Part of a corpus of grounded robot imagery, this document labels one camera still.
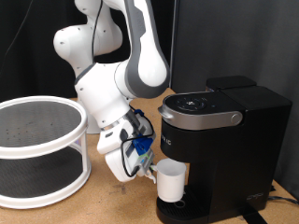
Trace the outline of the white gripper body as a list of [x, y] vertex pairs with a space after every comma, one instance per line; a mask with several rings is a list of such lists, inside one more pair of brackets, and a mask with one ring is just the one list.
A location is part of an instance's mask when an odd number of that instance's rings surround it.
[[132, 143], [123, 145], [123, 152], [119, 148], [109, 152], [105, 156], [106, 163], [113, 175], [120, 182], [128, 182], [139, 175], [139, 170], [132, 177], [128, 176], [133, 173], [136, 166], [140, 164], [140, 158]]

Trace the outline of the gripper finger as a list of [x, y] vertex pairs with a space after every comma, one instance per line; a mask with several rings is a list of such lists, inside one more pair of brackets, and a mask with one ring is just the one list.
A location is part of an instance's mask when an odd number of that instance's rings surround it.
[[139, 175], [140, 176], [150, 175], [151, 174], [151, 170], [150, 170], [151, 165], [152, 165], [151, 160], [143, 159], [139, 164]]

